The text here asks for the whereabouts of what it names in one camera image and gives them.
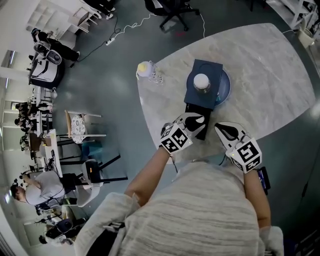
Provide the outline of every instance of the white chair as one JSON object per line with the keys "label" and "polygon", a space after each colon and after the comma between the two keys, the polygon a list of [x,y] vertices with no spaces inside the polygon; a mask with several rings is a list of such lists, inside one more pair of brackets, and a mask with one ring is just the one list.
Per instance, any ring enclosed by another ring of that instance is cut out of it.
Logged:
{"label": "white chair", "polygon": [[127,181],[128,177],[120,178],[107,178],[104,179],[102,170],[118,160],[120,155],[116,156],[112,160],[106,162],[105,164],[99,165],[94,159],[89,159],[85,161],[81,166],[82,175],[77,176],[82,177],[85,181],[82,185],[76,185],[75,189],[78,193],[78,198],[76,201],[77,206],[84,207],[91,200],[93,200],[100,192],[100,187],[105,183],[116,182],[116,181]]}
{"label": "white chair", "polygon": [[[96,162],[94,159],[89,159],[86,162]],[[86,162],[82,164],[81,171],[85,182],[88,183],[88,186],[75,186],[78,193],[78,198],[76,204],[78,207],[84,207],[87,203],[93,200],[100,192],[100,187],[104,184],[100,183],[91,183],[91,180],[88,177]],[[100,171],[100,178],[103,179],[102,171]]]}
{"label": "white chair", "polygon": [[99,114],[87,114],[65,110],[66,124],[68,127],[68,138],[72,138],[77,144],[81,144],[86,137],[105,137],[106,134],[87,134],[85,126],[85,115],[92,117],[101,117]]}

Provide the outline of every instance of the white cable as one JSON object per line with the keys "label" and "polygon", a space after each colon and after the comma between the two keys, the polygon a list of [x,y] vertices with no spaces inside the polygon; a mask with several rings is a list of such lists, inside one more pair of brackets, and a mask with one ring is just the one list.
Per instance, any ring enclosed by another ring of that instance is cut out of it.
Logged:
{"label": "white cable", "polygon": [[157,16],[157,15],[155,15],[155,14],[153,14],[153,13],[149,13],[149,17],[148,17],[148,18],[143,18],[142,21],[141,21],[141,23],[140,23],[140,25],[138,25],[138,23],[134,23],[132,26],[126,25],[126,26],[124,27],[124,29],[123,29],[123,32],[120,32],[120,33],[116,34],[115,37],[114,37],[114,39],[116,39],[116,37],[117,37],[118,35],[125,33],[125,32],[126,32],[126,27],[130,27],[130,28],[132,28],[132,29],[134,29],[134,28],[136,28],[136,27],[140,27],[140,26],[142,25],[142,23],[144,22],[144,20],[148,20],[148,19],[151,18],[151,15]]}
{"label": "white cable", "polygon": [[292,29],[290,29],[290,30],[287,30],[287,31],[282,32],[282,34],[287,33],[287,32],[290,32],[290,31],[294,32]]}
{"label": "white cable", "polygon": [[205,28],[205,20],[204,17],[202,17],[202,14],[200,13],[201,19],[203,20],[203,38],[205,38],[205,32],[206,32],[206,28]]}

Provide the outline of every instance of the white shirt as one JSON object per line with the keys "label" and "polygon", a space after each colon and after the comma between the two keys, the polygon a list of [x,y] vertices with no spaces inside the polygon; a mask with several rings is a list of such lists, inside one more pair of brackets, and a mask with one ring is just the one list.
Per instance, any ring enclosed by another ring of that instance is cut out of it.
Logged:
{"label": "white shirt", "polygon": [[53,198],[61,198],[65,189],[56,172],[45,171],[39,174],[35,180],[40,183],[41,189],[34,185],[28,185],[25,190],[25,199],[28,204],[36,206]]}

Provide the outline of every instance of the office chair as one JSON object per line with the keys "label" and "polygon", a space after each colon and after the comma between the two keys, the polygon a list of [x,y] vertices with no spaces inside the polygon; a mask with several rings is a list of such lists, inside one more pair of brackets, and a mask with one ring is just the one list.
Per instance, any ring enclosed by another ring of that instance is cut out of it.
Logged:
{"label": "office chair", "polygon": [[199,9],[192,9],[189,4],[189,0],[157,0],[162,8],[156,8],[152,0],[144,0],[146,9],[157,15],[157,16],[166,16],[165,20],[160,24],[160,29],[164,30],[164,25],[171,20],[174,16],[180,20],[184,26],[184,31],[188,31],[189,28],[185,21],[181,18],[180,14],[183,13],[195,13],[200,15]]}

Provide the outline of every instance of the marble table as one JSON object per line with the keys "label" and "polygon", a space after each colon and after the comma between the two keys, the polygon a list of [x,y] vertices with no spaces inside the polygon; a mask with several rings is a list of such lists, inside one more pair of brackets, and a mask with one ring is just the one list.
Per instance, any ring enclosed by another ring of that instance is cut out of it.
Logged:
{"label": "marble table", "polygon": [[214,124],[240,123],[255,139],[285,126],[315,102],[307,71],[285,36],[270,23],[226,30],[196,41],[159,61],[164,85],[138,80],[144,117],[156,147],[162,126],[185,112],[186,81],[194,60],[223,64],[230,77],[228,99],[210,116],[205,141],[174,155],[176,162],[225,151]]}

